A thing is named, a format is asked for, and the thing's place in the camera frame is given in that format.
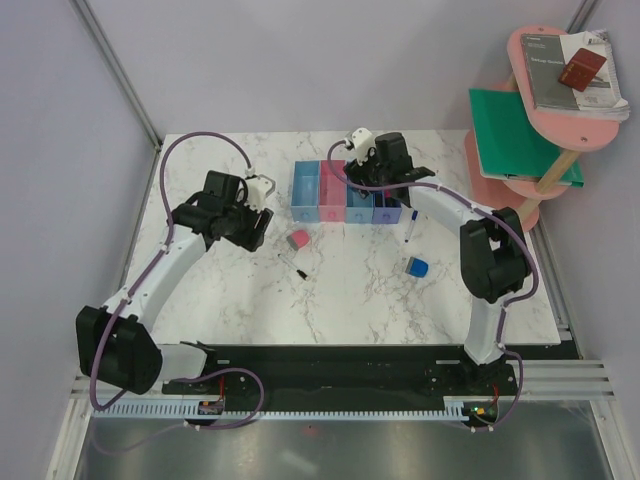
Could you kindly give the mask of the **purple bin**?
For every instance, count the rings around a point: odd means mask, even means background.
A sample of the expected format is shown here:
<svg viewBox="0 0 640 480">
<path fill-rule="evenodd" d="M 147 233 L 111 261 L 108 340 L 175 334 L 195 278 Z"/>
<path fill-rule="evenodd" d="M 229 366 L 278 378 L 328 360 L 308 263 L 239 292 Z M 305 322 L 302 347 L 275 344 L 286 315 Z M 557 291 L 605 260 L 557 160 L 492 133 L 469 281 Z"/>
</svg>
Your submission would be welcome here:
<svg viewBox="0 0 640 480">
<path fill-rule="evenodd" d="M 373 224 L 397 224 L 402 214 L 401 203 L 386 193 L 377 192 L 373 195 L 374 208 Z"/>
</svg>

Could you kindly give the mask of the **pink bin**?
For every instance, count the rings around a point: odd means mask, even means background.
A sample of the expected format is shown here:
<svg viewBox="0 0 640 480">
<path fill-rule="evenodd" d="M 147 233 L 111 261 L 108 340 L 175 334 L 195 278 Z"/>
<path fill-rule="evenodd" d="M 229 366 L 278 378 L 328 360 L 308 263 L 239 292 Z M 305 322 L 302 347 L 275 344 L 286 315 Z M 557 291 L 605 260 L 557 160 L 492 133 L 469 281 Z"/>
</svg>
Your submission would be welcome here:
<svg viewBox="0 0 640 480">
<path fill-rule="evenodd" d="M 321 222 L 345 222 L 346 185 L 333 174 L 327 160 L 320 163 L 318 210 Z"/>
</svg>

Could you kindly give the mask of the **light blue bin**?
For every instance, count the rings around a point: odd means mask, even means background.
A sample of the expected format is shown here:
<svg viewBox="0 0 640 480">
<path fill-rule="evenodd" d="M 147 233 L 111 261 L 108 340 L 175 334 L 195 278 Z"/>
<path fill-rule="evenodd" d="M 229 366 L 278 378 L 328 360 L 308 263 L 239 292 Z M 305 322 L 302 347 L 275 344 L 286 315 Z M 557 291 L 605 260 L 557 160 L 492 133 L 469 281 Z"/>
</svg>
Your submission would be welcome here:
<svg viewBox="0 0 640 480">
<path fill-rule="evenodd" d="M 299 223 L 319 223 L 320 162 L 298 161 L 295 163 L 290 210 L 292 218 Z"/>
<path fill-rule="evenodd" d="M 345 222 L 347 224 L 371 224 L 374 200 L 371 194 L 363 197 L 358 190 L 346 188 Z"/>
</svg>

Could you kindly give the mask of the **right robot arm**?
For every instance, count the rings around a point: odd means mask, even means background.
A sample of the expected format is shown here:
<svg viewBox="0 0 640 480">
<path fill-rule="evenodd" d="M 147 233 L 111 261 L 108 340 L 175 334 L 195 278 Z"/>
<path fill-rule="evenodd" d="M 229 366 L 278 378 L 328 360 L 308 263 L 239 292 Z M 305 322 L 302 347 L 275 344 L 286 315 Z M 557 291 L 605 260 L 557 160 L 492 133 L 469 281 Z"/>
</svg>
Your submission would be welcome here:
<svg viewBox="0 0 640 480">
<path fill-rule="evenodd" d="M 465 391 L 483 392 L 494 381 L 490 364 L 506 353 L 506 309 L 531 297 L 539 284 L 518 214 L 509 207 L 494 210 L 478 204 L 432 170 L 414 165 L 399 132 L 376 136 L 358 128 L 338 144 L 353 156 L 341 181 L 363 196 L 387 195 L 456 235 L 461 278 L 472 296 L 464 342 L 470 361 L 458 368 L 457 377 Z"/>
</svg>

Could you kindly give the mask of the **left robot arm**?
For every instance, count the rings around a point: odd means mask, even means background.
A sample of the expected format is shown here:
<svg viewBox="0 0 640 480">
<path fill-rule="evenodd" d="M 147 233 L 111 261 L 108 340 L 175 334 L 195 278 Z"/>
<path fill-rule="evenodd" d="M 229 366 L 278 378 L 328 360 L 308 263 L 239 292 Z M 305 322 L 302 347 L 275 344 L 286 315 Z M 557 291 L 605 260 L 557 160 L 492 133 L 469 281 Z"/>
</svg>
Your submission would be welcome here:
<svg viewBox="0 0 640 480">
<path fill-rule="evenodd" d="M 113 387 L 144 394 L 158 381 L 184 378 L 198 393 L 219 382 L 204 346 L 157 344 L 150 332 L 184 275 L 225 239 L 249 252 L 264 242 L 273 212 L 266 206 L 276 184 L 264 175 L 243 179 L 211 171 L 201 191 L 170 213 L 166 237 L 132 284 L 76 318 L 81 372 Z"/>
</svg>

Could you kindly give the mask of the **blue-capped white pen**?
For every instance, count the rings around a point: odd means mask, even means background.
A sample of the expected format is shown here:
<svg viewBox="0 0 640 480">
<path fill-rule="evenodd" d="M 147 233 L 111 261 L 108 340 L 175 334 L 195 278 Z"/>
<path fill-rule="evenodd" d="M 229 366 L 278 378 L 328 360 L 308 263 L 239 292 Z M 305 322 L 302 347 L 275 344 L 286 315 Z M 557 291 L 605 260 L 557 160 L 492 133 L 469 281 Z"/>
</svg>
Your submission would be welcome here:
<svg viewBox="0 0 640 480">
<path fill-rule="evenodd" d="M 413 210 L 411 213 L 411 217 L 405 232 L 405 236 L 404 236 L 404 243 L 407 244 L 409 243 L 409 241 L 411 240 L 413 231 L 415 229 L 415 225 L 416 225 L 416 220 L 418 217 L 418 211 L 417 210 Z"/>
</svg>

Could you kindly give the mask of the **pink eraser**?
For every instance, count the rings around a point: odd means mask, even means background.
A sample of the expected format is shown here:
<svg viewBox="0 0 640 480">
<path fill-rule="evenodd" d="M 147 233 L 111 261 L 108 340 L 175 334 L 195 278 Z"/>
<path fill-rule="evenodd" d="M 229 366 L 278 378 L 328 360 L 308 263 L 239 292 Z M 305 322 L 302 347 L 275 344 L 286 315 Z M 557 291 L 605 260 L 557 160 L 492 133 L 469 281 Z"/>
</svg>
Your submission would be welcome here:
<svg viewBox="0 0 640 480">
<path fill-rule="evenodd" d="M 299 251 L 310 243 L 310 235 L 304 229 L 293 231 L 286 237 L 286 241 L 290 248 Z"/>
</svg>

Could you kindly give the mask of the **black-capped white pen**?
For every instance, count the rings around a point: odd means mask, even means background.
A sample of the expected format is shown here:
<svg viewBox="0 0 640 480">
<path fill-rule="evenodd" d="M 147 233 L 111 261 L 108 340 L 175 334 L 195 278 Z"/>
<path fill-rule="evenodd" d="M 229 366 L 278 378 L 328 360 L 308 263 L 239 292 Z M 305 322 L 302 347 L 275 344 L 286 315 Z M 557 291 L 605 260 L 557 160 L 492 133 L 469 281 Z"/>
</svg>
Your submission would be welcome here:
<svg viewBox="0 0 640 480">
<path fill-rule="evenodd" d="M 291 259 L 287 258 L 283 254 L 278 254 L 278 258 L 282 260 L 286 265 L 288 265 L 292 270 L 296 272 L 296 274 L 303 280 L 308 279 L 308 274 L 303 271 L 299 266 L 297 266 Z"/>
</svg>

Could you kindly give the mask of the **blue eraser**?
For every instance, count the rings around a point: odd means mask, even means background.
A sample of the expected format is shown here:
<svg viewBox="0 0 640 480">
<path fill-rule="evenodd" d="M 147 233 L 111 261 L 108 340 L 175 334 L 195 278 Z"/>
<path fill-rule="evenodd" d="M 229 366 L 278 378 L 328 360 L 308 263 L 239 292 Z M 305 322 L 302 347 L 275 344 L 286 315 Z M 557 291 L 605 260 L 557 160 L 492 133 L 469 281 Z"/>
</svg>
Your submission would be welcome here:
<svg viewBox="0 0 640 480">
<path fill-rule="evenodd" d="M 405 268 L 405 273 L 415 278 L 424 278 L 428 271 L 428 263 L 416 257 L 410 257 Z"/>
</svg>

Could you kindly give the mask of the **green folder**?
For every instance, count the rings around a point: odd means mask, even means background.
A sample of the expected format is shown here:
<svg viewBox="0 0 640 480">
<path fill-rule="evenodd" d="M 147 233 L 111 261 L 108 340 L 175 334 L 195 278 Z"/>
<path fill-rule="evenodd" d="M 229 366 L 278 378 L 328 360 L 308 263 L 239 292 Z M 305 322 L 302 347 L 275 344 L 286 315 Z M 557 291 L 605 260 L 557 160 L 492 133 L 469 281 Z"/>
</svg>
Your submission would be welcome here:
<svg viewBox="0 0 640 480">
<path fill-rule="evenodd" d="M 533 128 L 518 92 L 471 89 L 469 99 L 483 176 L 534 181 L 561 155 Z"/>
</svg>

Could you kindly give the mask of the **pink two-tier stand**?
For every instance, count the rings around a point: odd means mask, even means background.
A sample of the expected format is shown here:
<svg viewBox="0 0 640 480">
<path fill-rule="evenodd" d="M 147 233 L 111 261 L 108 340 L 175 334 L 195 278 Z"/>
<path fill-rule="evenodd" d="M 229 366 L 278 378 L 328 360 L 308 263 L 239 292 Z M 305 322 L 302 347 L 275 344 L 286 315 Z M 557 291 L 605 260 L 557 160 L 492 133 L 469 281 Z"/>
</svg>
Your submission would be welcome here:
<svg viewBox="0 0 640 480">
<path fill-rule="evenodd" d="M 473 120 L 472 129 L 465 138 L 465 149 L 473 199 L 494 208 L 516 209 L 524 230 L 530 230 L 539 219 L 539 206 L 542 202 L 559 197 L 571 187 L 583 186 L 584 179 L 577 163 L 578 157 L 609 145 L 618 134 L 621 122 L 569 115 L 564 110 L 536 109 L 521 47 L 520 37 L 523 34 L 549 34 L 560 37 L 568 33 L 539 25 L 515 30 L 507 42 L 511 76 L 505 84 L 489 90 L 518 92 L 533 128 L 546 140 L 561 147 L 561 155 L 542 178 L 534 181 L 520 178 L 487 178 L 480 172 Z"/>
</svg>

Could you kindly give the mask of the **grey setup guide booklet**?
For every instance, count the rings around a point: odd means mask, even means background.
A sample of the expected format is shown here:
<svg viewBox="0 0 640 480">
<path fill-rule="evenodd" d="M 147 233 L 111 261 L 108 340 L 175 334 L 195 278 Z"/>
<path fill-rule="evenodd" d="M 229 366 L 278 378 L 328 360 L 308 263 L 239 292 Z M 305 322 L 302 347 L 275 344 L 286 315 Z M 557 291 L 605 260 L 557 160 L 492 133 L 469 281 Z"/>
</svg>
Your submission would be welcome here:
<svg viewBox="0 0 640 480">
<path fill-rule="evenodd" d="M 539 110 L 577 110 L 573 90 L 559 82 L 565 67 L 560 37 L 523 34 L 520 41 L 534 107 Z"/>
</svg>

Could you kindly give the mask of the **dark red card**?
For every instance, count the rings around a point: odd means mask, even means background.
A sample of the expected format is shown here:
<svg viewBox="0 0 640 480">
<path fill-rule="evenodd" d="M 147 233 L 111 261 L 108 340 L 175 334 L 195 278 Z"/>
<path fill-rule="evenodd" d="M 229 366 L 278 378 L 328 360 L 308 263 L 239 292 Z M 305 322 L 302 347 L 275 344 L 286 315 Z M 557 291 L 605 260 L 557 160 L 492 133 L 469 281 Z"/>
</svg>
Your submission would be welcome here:
<svg viewBox="0 0 640 480">
<path fill-rule="evenodd" d="M 580 48 L 562 70 L 558 82 L 584 92 L 605 63 L 605 56 Z"/>
</svg>

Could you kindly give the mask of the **white spiral notebook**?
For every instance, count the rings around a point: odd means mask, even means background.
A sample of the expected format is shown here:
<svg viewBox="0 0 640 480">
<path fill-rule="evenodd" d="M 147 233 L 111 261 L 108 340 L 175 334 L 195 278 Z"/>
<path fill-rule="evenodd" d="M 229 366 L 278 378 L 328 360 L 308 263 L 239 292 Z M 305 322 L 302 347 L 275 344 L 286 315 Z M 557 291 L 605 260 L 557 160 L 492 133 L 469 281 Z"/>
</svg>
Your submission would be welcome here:
<svg viewBox="0 0 640 480">
<path fill-rule="evenodd" d="M 571 88 L 578 109 L 567 111 L 568 114 L 617 122 L 627 120 L 630 115 L 630 106 L 621 94 L 608 31 L 600 29 L 565 34 L 560 36 L 560 41 L 565 66 L 580 48 L 586 48 L 606 57 L 606 63 L 584 92 Z"/>
</svg>

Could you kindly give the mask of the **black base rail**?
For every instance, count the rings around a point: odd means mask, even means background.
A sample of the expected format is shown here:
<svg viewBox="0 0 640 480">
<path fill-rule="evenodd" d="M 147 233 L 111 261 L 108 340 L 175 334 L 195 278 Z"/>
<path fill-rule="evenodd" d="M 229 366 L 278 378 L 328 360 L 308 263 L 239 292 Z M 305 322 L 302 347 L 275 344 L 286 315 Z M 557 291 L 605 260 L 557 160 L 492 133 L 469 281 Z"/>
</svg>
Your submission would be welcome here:
<svg viewBox="0 0 640 480">
<path fill-rule="evenodd" d="M 400 398 L 501 396 L 516 392 L 515 368 L 501 360 L 478 367 L 460 345 L 238 346 L 206 347 L 206 373 L 222 376 L 196 383 L 170 381 L 162 392 L 182 395 L 259 397 L 348 394 Z"/>
</svg>

